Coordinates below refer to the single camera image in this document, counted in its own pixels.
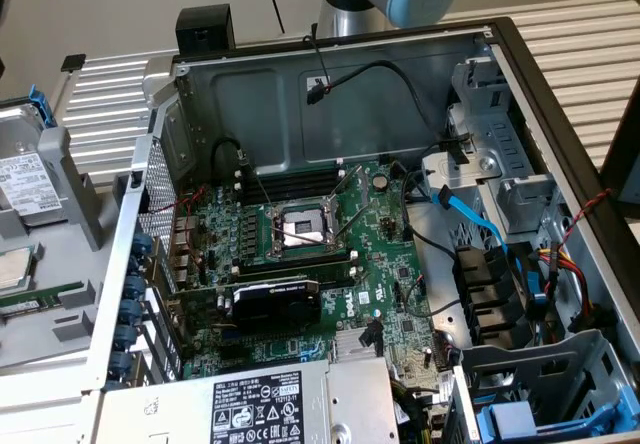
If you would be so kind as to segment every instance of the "motherboard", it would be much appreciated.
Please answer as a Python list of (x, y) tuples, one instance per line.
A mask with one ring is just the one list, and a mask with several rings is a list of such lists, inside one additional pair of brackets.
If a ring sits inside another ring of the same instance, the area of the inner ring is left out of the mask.
[[(184, 378), (340, 360), (350, 351), (341, 342), (371, 330), (356, 347), (369, 344), (407, 385), (436, 382), (431, 322), (415, 317), (429, 308), (403, 225), (401, 179), (377, 160), (321, 173), (324, 195), (300, 197), (296, 182), (312, 174), (290, 178), (295, 197), (277, 201), (289, 196), (267, 179), (191, 191), (200, 195), (178, 219), (173, 257), (180, 290), (172, 299), (193, 339)], [(316, 184), (308, 194), (320, 192)], [(293, 288), (297, 307), (291, 296), (273, 297)], [(265, 309), (283, 299), (284, 323)]]

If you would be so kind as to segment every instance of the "power supply label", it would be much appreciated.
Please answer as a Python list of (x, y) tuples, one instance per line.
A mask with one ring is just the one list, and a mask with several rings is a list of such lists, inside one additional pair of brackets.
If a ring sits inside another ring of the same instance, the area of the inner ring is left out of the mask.
[(62, 207), (36, 153), (0, 159), (0, 188), (21, 216)]
[(211, 444), (303, 444), (302, 373), (213, 386)]

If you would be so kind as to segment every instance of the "green motherboard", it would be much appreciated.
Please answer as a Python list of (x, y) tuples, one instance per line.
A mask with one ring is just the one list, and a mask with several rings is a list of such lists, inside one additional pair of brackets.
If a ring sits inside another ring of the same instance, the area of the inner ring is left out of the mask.
[[(174, 296), (188, 316), (195, 351), (185, 362), (185, 379), (252, 365), (325, 359), (330, 357), (337, 332), (364, 328), (376, 319), (384, 326), (384, 356), (390, 369), (407, 385), (436, 382), (435, 367), (425, 365), (425, 350), (432, 343), (431, 322), (406, 312), (429, 311), (424, 289), (412, 292), (406, 306), (398, 295), (398, 291), (407, 293), (421, 271), (413, 238), (403, 232), (401, 180), (393, 179), (390, 171), (388, 164), (378, 161), (343, 166), (335, 215), (338, 229), (344, 230), (335, 245), (330, 249), (303, 246), (279, 257), (273, 255), (273, 209), (293, 206), (304, 212), (317, 208), (318, 198), (243, 205), (231, 186), (204, 189), (188, 209), (200, 226), (191, 245), (192, 255), (211, 259), (206, 267), (190, 266), (182, 290)], [(357, 252), (355, 262), (349, 259), (353, 251)], [(322, 254), (327, 262), (305, 265), (300, 259), (314, 254)], [(239, 275), (234, 266), (238, 262), (243, 271)], [(251, 272), (269, 262), (303, 264)], [(244, 334), (216, 313), (221, 293), (230, 297), (247, 280), (287, 276), (321, 284), (320, 322), (303, 330)]]

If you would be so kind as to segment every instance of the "green circuit board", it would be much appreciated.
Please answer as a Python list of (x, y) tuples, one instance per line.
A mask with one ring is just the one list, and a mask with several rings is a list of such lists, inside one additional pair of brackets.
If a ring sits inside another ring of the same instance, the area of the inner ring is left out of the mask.
[[(384, 325), (385, 357), (390, 367), (393, 365), (398, 375), (410, 385), (426, 386), (436, 381), (435, 367), (424, 366), (424, 349), (431, 346), (431, 323), (406, 313), (394, 294), (395, 282), (406, 293), (421, 274), (414, 241), (405, 240), (403, 236), (401, 181), (391, 179), (389, 165), (380, 165), (378, 161), (353, 163), (343, 169), (348, 176), (350, 171), (354, 172), (337, 194), (339, 227), (359, 211), (360, 214), (331, 252), (340, 255), (357, 251), (356, 276), (350, 275), (354, 264), (348, 260), (274, 273), (277, 277), (300, 276), (322, 284), (321, 321), (302, 332), (243, 335), (230, 325), (211, 325), (216, 290), (219, 292), (221, 286), (233, 289), (246, 280), (241, 276), (239, 283), (231, 282), (234, 258), (245, 267), (275, 260), (270, 257), (273, 246), (270, 207), (238, 205), (230, 188), (216, 188), (207, 190), (191, 209), (191, 215), (198, 216), (206, 228), (200, 235), (196, 251), (206, 256), (213, 250), (216, 263), (215, 269), (206, 271), (205, 280), (192, 269), (184, 290), (176, 295), (192, 319), (190, 325), (197, 329), (193, 334), (196, 354), (185, 363), (184, 378), (206, 377), (256, 364), (324, 359), (330, 354), (336, 332), (364, 328), (375, 317)], [(374, 189), (372, 180), (376, 176), (387, 179), (385, 191)], [(317, 202), (314, 198), (274, 202), (273, 205), (305, 208), (313, 207)], [(318, 252), (322, 251), (317, 246), (310, 246), (285, 253), (285, 259)], [(417, 290), (412, 293), (408, 305), (420, 313), (429, 311), (426, 296)]]

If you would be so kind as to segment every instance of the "chip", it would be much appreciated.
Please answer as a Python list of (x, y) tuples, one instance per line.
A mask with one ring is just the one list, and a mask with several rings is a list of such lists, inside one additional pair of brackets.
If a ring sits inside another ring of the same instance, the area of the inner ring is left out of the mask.
[(402, 321), (402, 332), (413, 332), (413, 321)]

